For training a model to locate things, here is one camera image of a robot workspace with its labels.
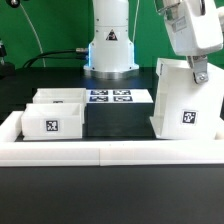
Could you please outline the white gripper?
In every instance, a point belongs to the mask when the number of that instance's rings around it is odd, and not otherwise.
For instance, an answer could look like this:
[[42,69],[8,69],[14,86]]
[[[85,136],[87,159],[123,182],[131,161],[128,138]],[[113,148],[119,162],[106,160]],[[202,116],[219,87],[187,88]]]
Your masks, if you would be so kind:
[[171,46],[178,56],[188,56],[196,84],[209,80],[206,54],[223,47],[222,29],[214,0],[155,0],[164,18]]

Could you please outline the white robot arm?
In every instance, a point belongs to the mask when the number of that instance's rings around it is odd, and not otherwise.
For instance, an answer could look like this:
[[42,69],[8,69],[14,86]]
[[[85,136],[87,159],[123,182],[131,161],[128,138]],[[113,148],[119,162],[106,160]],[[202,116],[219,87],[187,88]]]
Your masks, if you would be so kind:
[[[87,48],[87,76],[121,79],[139,69],[128,35],[128,0],[92,0],[94,38]],[[154,0],[174,52],[184,56],[196,83],[208,80],[207,55],[223,48],[224,6],[214,0]]]

